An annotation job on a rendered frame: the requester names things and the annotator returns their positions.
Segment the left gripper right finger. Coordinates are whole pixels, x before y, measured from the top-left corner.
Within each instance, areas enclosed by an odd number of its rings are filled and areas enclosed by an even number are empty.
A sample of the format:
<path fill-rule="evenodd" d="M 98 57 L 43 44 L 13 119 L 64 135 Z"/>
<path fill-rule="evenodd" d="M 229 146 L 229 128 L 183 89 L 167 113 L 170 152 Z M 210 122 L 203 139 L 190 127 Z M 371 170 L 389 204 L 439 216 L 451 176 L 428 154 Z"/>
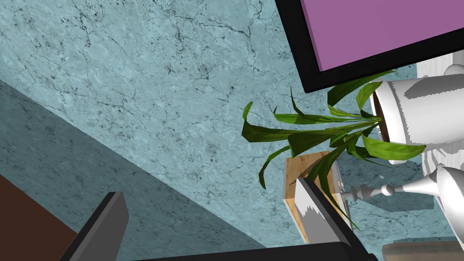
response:
<path fill-rule="evenodd" d="M 309 244 L 344 242 L 359 245 L 346 198 L 340 192 L 333 198 L 342 210 L 341 214 L 314 182 L 304 178 L 296 180 L 295 207 Z"/>

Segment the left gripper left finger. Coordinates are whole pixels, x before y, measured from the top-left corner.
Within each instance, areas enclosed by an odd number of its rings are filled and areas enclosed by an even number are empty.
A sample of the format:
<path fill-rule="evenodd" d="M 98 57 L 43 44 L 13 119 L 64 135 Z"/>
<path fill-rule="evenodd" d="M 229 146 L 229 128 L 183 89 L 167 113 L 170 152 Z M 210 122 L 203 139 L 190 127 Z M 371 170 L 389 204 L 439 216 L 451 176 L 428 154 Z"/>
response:
<path fill-rule="evenodd" d="M 106 194 L 59 261 L 116 261 L 128 221 L 124 194 Z"/>

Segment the light wooden box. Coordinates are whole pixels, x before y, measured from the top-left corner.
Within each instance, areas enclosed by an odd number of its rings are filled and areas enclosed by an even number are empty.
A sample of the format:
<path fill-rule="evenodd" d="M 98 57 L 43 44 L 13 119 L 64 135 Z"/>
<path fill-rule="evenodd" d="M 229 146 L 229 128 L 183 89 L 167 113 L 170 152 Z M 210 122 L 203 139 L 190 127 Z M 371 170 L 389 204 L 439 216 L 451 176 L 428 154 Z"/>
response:
<path fill-rule="evenodd" d="M 328 153 L 328 151 L 322 151 L 294 158 L 287 158 L 285 161 L 283 202 L 304 243 L 309 243 L 309 240 L 305 234 L 295 207 L 295 182 L 301 174 L 306 176 L 313 165 L 320 161 L 320 159 Z M 331 170 L 329 171 L 328 182 L 332 196 L 337 192 L 341 193 L 341 191 L 344 191 L 339 168 L 336 163 L 333 163 Z"/>

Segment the dark brown panel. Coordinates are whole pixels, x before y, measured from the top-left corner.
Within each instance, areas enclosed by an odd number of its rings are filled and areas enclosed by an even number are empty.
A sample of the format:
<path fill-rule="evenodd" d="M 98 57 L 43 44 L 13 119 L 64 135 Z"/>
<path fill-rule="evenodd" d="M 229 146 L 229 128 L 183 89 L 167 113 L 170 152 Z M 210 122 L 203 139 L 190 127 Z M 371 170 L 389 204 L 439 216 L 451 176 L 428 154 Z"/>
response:
<path fill-rule="evenodd" d="M 76 235 L 0 175 L 0 261 L 59 261 Z"/>

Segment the green plant in white pot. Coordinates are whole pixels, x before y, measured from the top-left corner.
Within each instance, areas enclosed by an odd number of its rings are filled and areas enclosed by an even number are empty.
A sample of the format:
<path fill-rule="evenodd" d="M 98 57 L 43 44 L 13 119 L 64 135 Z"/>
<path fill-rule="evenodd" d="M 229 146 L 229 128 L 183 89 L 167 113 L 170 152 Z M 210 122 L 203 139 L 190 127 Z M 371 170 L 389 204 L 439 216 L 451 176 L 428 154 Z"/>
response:
<path fill-rule="evenodd" d="M 464 73 L 385 81 L 383 73 L 334 86 L 328 91 L 329 116 L 274 114 L 279 122 L 293 125 L 339 123 L 323 130 L 284 130 L 252 125 L 243 111 L 242 136 L 249 142 L 286 140 L 287 146 L 269 155 L 271 161 L 289 150 L 296 157 L 326 141 L 332 151 L 309 171 L 336 208 L 327 176 L 343 153 L 372 162 L 375 158 L 405 161 L 421 153 L 464 140 Z"/>

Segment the purple picture with black frame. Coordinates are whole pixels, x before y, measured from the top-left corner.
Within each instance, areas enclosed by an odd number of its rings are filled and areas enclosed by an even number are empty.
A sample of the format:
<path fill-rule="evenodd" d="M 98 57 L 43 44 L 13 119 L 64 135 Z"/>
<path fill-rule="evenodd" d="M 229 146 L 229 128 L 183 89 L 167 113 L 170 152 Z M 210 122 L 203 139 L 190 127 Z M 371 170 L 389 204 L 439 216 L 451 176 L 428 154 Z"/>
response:
<path fill-rule="evenodd" d="M 305 93 L 458 53 L 464 0 L 275 0 Z"/>

